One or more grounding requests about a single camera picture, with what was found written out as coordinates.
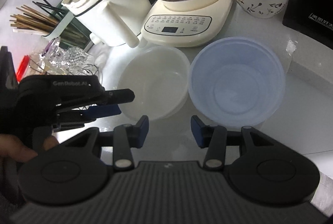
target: electric kettle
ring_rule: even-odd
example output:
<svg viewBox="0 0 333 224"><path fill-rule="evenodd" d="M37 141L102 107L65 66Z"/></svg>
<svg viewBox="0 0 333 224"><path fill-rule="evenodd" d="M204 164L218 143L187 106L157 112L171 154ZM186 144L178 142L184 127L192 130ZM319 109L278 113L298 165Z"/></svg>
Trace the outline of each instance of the electric kettle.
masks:
<svg viewBox="0 0 333 224"><path fill-rule="evenodd" d="M149 0L63 0L74 16L92 33L93 43L109 46L139 44L144 18L152 7Z"/></svg>

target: display screen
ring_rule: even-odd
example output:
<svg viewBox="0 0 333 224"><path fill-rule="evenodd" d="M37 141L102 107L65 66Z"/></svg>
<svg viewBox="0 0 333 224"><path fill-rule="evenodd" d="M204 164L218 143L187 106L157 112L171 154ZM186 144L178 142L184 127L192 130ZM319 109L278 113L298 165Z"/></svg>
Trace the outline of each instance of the display screen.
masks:
<svg viewBox="0 0 333 224"><path fill-rule="evenodd" d="M162 32L170 32L170 33L176 33L178 28L171 28L169 26L165 26L162 30Z"/></svg>

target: kitchen utensil handle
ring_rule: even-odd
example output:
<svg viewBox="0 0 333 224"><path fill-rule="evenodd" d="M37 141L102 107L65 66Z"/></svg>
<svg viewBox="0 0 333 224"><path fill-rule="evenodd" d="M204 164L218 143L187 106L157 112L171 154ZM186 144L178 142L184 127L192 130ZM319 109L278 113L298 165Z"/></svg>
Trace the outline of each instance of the kitchen utensil handle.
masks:
<svg viewBox="0 0 333 224"><path fill-rule="evenodd" d="M123 39L129 47L134 48L139 44L138 37L112 9L110 2L102 3L98 8L98 14L102 18L105 18L105 23L114 28L114 30L117 31L118 36Z"/></svg>

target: black cooktop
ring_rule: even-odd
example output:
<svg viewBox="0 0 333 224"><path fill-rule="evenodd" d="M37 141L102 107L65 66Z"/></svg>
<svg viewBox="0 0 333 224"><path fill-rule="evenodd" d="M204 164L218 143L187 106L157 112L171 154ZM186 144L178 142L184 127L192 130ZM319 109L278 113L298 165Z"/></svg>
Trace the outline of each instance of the black cooktop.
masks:
<svg viewBox="0 0 333 224"><path fill-rule="evenodd" d="M282 23L333 49L333 0L289 0Z"/></svg>

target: human hand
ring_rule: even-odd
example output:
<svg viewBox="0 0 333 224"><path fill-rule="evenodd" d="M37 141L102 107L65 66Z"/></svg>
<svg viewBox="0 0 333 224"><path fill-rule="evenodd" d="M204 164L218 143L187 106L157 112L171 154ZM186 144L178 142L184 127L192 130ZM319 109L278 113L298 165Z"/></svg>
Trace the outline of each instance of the human hand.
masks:
<svg viewBox="0 0 333 224"><path fill-rule="evenodd" d="M57 139L50 136L44 140L43 148L47 151L58 144ZM25 146L17 136L0 134L0 161L10 157L16 162L27 162L37 155L37 152Z"/></svg>

